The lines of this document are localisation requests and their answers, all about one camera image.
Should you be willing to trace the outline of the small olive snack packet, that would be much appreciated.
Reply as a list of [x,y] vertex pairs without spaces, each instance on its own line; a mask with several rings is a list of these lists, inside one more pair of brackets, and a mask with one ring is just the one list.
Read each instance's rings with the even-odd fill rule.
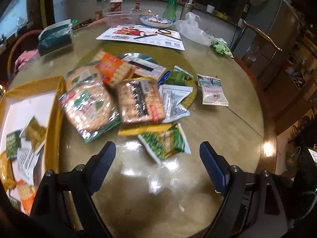
[[26,141],[31,142],[32,151],[36,152],[36,150],[40,147],[40,145],[44,142],[46,137],[47,128],[41,126],[35,116],[31,118],[27,126],[21,131],[19,137],[25,138]]

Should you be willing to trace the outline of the green peas snack packet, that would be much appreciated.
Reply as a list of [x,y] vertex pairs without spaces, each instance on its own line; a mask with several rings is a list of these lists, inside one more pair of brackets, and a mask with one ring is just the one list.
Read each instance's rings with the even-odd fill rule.
[[21,147],[20,141],[21,130],[8,133],[6,136],[6,153],[7,159],[15,160],[17,158],[18,148]]

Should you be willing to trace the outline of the white Dole snack packet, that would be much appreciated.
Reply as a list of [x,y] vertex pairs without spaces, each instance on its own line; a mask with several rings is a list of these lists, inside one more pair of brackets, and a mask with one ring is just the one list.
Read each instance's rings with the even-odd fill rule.
[[221,85],[221,80],[215,77],[198,74],[198,85],[202,91],[202,104],[212,106],[229,106]]

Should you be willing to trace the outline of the orange cracker pack in box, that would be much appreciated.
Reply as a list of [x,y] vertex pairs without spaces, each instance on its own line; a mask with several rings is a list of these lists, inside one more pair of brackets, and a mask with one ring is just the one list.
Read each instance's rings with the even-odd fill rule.
[[30,215],[37,187],[28,185],[21,179],[17,182],[17,192],[25,214]]

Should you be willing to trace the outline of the green peas packet in box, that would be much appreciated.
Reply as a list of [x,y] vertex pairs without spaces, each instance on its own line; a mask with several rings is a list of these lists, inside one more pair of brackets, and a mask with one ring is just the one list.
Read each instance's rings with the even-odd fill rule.
[[20,204],[19,204],[19,202],[18,202],[16,199],[14,199],[14,198],[12,198],[12,197],[10,197],[10,196],[8,196],[8,199],[9,199],[11,205],[13,206],[13,208],[15,208],[15,209],[17,209],[18,211],[20,211]]

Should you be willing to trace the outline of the white packet in box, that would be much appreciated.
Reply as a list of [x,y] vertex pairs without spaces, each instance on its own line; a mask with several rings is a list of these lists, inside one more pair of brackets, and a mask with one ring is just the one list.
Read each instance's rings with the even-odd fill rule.
[[34,186],[34,169],[44,145],[45,141],[40,144],[36,151],[32,151],[31,148],[17,149],[18,173],[21,179],[30,186]]

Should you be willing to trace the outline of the yellow snack bar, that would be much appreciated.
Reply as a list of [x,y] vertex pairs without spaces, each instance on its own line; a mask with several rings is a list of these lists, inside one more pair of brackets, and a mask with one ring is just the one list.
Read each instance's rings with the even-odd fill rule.
[[141,133],[150,132],[150,133],[156,133],[156,132],[164,132],[169,130],[169,128],[172,126],[172,124],[157,124],[157,125],[144,125],[144,126],[138,126],[138,127],[130,127],[130,128],[124,128],[117,132],[117,135],[119,137],[126,137],[126,136],[138,136]]

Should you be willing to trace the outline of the brown square cracker pack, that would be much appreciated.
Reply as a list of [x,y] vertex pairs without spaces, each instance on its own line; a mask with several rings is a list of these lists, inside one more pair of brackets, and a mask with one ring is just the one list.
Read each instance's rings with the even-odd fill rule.
[[165,109],[158,82],[148,77],[123,80],[116,84],[121,122],[125,125],[160,123]]

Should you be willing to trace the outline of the orange square cracker pack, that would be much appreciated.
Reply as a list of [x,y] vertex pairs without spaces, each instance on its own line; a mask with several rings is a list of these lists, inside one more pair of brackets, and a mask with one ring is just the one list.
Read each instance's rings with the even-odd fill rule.
[[91,62],[97,62],[103,83],[114,87],[117,83],[130,79],[134,75],[134,67],[102,49],[93,57]]

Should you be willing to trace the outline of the green leaf snack packet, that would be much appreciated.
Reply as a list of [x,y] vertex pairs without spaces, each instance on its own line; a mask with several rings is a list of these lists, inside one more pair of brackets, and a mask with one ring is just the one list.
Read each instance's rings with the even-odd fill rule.
[[164,84],[186,86],[186,81],[193,80],[193,75],[179,66],[174,66]]

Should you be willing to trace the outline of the pink cloth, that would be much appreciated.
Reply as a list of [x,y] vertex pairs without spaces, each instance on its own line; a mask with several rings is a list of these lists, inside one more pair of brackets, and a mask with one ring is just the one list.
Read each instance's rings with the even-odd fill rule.
[[38,53],[38,49],[24,51],[21,53],[14,63],[14,72],[18,73],[25,66],[25,64],[27,64],[27,62],[29,62],[29,60],[31,60],[31,58],[36,56]]

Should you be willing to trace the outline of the printed paper flyer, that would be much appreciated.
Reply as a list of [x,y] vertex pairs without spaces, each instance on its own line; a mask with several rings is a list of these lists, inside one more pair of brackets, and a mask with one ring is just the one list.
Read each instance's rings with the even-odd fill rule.
[[180,34],[168,29],[157,29],[144,25],[119,25],[110,27],[96,40],[122,41],[136,44],[153,45],[184,51]]

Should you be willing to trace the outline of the blue white ceramic plate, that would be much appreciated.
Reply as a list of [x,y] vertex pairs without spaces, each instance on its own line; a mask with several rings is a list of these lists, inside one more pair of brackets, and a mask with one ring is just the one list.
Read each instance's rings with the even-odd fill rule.
[[140,15],[139,20],[146,26],[155,27],[158,29],[167,29],[169,27],[172,27],[174,24],[172,20],[162,18],[159,16]]

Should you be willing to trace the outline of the steel thermos bottle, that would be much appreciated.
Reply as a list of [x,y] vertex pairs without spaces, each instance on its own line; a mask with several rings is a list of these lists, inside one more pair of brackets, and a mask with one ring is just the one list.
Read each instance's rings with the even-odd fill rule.
[[188,12],[192,12],[195,6],[195,0],[180,0],[180,3],[183,5],[182,12],[180,13],[180,20],[184,20],[185,15]]

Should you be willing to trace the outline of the green plastic bottle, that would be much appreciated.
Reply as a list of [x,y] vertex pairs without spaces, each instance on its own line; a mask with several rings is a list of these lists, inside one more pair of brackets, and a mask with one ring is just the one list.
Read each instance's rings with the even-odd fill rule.
[[172,22],[176,21],[176,11],[178,7],[179,0],[169,0],[168,5],[163,13],[163,18],[171,20]]

